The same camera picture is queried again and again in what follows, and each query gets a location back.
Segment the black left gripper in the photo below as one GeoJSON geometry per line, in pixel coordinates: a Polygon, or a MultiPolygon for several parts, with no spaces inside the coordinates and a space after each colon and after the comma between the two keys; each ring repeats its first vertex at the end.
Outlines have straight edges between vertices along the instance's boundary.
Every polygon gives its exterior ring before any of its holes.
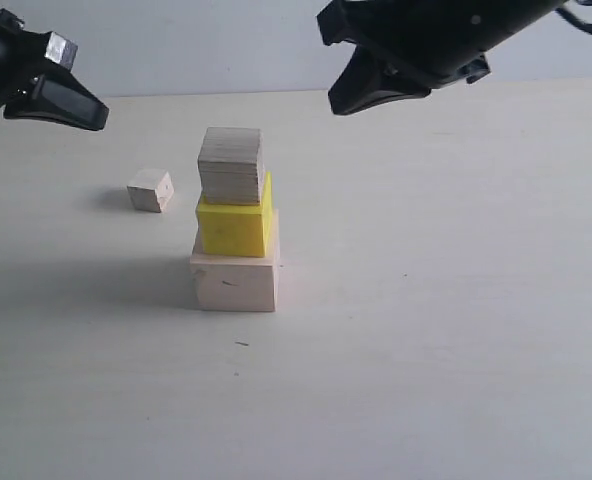
{"type": "MultiPolygon", "coordinates": [[[[0,9],[0,108],[24,85],[50,69],[69,72],[78,46],[55,31],[25,29],[25,21],[0,9]]],[[[8,120],[38,120],[88,131],[105,128],[109,108],[85,89],[74,88],[48,77],[37,83],[31,100],[9,102],[3,109],[8,120]]]]}

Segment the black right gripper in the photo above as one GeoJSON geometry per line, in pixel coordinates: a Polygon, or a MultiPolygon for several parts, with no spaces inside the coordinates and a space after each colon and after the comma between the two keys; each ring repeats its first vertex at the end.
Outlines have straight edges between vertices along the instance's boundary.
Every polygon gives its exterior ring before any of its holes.
{"type": "Polygon", "coordinates": [[[317,15],[325,45],[355,46],[328,91],[334,115],[422,99],[561,1],[331,1],[317,15]]]}

